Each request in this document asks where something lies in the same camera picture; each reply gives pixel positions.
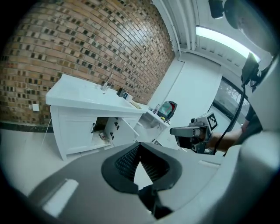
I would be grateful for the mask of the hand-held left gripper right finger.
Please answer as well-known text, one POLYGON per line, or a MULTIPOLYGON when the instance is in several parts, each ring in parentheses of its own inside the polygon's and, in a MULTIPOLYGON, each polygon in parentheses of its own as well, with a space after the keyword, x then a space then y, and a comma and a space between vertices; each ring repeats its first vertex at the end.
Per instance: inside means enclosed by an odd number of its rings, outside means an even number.
POLYGON ((140 190, 139 198, 149 211, 182 208, 206 186, 225 159, 152 143, 140 147, 140 162, 153 183, 140 190))

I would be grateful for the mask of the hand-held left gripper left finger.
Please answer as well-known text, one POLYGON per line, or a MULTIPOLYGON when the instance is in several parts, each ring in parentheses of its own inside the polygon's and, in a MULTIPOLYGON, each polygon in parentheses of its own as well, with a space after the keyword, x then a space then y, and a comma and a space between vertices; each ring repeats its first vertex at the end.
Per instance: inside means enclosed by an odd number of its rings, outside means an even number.
POLYGON ((115 147, 73 160, 39 183, 29 199, 58 220, 153 220, 134 183, 152 143, 115 147))

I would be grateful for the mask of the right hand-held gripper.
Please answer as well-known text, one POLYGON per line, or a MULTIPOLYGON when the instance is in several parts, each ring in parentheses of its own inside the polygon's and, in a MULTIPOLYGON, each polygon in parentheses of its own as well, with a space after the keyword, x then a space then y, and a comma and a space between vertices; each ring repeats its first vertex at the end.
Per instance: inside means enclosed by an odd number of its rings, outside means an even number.
POLYGON ((218 123, 214 112, 207 112, 198 118, 192 118, 189 126, 173 127, 170 134, 176 136, 177 145, 181 148, 191 149, 198 154, 213 154, 206 145, 218 123))

